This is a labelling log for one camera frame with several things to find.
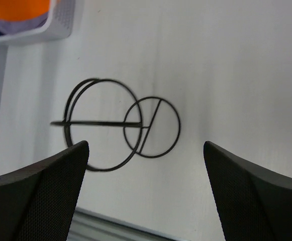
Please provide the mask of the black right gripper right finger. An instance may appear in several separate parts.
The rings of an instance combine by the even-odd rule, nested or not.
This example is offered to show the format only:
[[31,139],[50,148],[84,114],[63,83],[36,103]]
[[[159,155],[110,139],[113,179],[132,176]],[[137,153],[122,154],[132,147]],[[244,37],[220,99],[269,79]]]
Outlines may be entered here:
[[203,153],[225,240],[292,240],[292,178],[209,141]]

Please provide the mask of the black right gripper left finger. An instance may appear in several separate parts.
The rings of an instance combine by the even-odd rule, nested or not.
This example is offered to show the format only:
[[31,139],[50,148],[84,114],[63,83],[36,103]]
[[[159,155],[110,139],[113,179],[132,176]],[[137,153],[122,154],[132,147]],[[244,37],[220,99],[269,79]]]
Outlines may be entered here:
[[0,240],[67,240],[89,158],[87,141],[0,176]]

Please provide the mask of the lilac bucket hat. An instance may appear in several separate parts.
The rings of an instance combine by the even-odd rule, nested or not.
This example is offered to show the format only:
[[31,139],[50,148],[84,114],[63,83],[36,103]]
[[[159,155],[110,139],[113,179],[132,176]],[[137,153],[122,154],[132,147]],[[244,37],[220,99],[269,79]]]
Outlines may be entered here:
[[4,21],[0,20],[0,36],[14,35],[24,31],[39,28],[43,26],[48,18],[48,12],[24,21]]

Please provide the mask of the orange bucket hat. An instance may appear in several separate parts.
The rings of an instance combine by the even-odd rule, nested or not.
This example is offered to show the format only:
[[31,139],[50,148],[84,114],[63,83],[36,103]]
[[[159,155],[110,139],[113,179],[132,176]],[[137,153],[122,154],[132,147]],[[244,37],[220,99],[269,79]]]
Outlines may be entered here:
[[49,0],[0,0],[0,20],[25,21],[49,11]]

